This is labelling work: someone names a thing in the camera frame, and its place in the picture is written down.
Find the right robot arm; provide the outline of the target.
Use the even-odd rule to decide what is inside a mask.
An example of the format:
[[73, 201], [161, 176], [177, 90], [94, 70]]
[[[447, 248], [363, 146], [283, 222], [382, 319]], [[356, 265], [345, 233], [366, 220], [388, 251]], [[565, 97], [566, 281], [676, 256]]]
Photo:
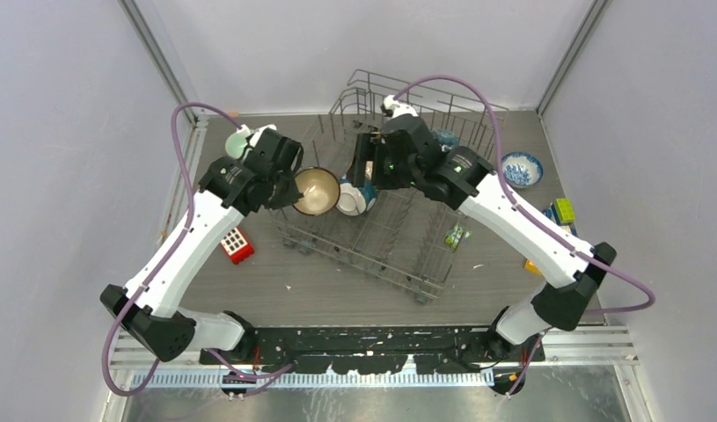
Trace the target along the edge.
[[494, 360], [511, 360], [523, 343], [547, 328], [573, 330], [614, 261], [607, 243], [568, 235], [512, 192], [475, 150], [444, 151], [425, 121], [412, 114], [356, 136], [348, 180], [369, 178], [378, 190], [414, 188], [432, 201], [482, 223], [531, 260], [545, 278], [532, 297], [504, 308], [483, 337]]

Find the blue floral white bowl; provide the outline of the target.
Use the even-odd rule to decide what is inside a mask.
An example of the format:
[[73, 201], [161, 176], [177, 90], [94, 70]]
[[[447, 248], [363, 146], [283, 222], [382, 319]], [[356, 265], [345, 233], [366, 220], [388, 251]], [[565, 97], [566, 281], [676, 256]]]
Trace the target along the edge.
[[532, 187], [544, 176], [542, 164], [526, 152], [510, 152], [502, 157], [501, 164], [504, 178], [514, 188]]

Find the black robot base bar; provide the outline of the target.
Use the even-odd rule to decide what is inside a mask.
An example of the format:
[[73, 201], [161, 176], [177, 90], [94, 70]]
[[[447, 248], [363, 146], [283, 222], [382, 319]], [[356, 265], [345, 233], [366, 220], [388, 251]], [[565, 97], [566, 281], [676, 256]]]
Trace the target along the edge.
[[254, 327], [231, 351], [201, 351], [202, 365], [243, 365], [258, 375], [480, 375], [498, 393], [519, 391], [537, 337], [511, 346], [487, 326]]

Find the pale green celadon bowl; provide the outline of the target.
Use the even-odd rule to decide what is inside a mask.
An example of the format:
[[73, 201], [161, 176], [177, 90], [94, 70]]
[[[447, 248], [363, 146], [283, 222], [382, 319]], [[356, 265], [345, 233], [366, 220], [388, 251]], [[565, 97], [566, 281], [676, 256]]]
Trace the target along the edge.
[[241, 159], [248, 148], [247, 137], [249, 135], [248, 129], [238, 130], [231, 134], [224, 143], [225, 153], [233, 159]]

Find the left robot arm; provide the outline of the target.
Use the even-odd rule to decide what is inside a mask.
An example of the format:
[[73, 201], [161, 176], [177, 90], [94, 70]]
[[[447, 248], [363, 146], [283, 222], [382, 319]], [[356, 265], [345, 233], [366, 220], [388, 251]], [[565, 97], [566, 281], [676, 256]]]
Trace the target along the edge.
[[109, 285], [99, 300], [121, 327], [162, 362], [189, 349], [221, 349], [235, 364], [255, 350], [242, 319], [183, 309], [180, 301], [212, 251], [250, 213], [299, 201], [295, 175], [304, 148], [268, 125], [244, 139], [238, 158], [210, 164], [193, 195], [193, 208], [149, 263], [124, 286]]

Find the grey wire dish rack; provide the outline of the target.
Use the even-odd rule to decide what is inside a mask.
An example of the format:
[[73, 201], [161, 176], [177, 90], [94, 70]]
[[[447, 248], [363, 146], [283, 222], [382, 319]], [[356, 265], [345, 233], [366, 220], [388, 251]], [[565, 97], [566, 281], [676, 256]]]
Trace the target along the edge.
[[[320, 114], [302, 137], [304, 166], [344, 175], [351, 164], [356, 136], [386, 121], [384, 97], [407, 82], [356, 69], [331, 109]], [[494, 161], [494, 131], [484, 105], [458, 85], [413, 87], [403, 97], [430, 129], [455, 135], [464, 147]], [[333, 209], [306, 216], [292, 207], [270, 214], [283, 242], [303, 254], [319, 254], [369, 277], [405, 289], [422, 304], [438, 298], [450, 275], [460, 244], [447, 235], [465, 227], [465, 217], [414, 189], [381, 191], [375, 205], [355, 216]]]

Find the brown ribbed bowl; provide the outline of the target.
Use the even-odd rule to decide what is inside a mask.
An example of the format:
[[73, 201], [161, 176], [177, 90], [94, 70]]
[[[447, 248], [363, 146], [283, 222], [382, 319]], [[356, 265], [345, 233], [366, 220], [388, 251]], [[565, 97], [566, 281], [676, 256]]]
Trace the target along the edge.
[[327, 169], [311, 167], [300, 170], [295, 182], [301, 197], [293, 208], [307, 216], [324, 215], [334, 209], [340, 199], [340, 182]]

